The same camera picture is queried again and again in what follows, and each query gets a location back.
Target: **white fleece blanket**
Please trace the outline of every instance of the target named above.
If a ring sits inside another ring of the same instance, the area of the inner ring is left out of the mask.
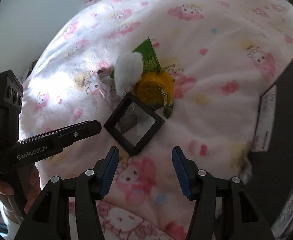
[[[97,71],[108,70],[123,51],[148,36],[161,67],[175,78],[175,107],[143,151],[129,158],[103,129],[37,163],[44,186],[54,175],[71,178],[92,168],[113,145],[120,148],[105,201],[134,215],[125,215],[126,220],[115,210],[111,219],[111,206],[100,204],[107,239],[110,234],[163,236],[144,221],[175,240],[185,238],[194,203],[182,195],[176,179],[175,146],[215,177],[239,174],[239,159],[253,139],[259,97],[293,58],[293,7],[283,0],[92,4],[61,29],[24,83],[20,138],[85,120],[103,125],[112,110],[98,90]],[[163,117],[162,110],[157,114]]]

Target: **white pom-pom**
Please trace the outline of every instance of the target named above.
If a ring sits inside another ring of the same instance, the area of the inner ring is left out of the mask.
[[[142,54],[139,52],[124,52],[119,56],[114,67],[114,82],[116,93],[123,96],[139,82],[143,73]]]

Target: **blue dot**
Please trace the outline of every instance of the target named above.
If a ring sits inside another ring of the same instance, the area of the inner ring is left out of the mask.
[[[166,204],[168,202],[168,198],[166,195],[163,195],[163,194],[159,194],[157,195],[156,197],[156,203],[160,206]]]
[[[213,29],[211,29],[211,32],[212,32],[213,34],[217,34],[217,33],[218,33],[218,29],[213,28]]]

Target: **white sticker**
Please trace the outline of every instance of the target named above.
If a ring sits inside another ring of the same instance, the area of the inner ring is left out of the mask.
[[[274,85],[261,98],[257,130],[255,132],[253,152],[266,152],[269,150],[273,130],[274,115],[277,103],[277,86]]]

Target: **wall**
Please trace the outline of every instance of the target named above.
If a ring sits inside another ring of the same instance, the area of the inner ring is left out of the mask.
[[[87,0],[2,0],[0,72],[19,78]]]

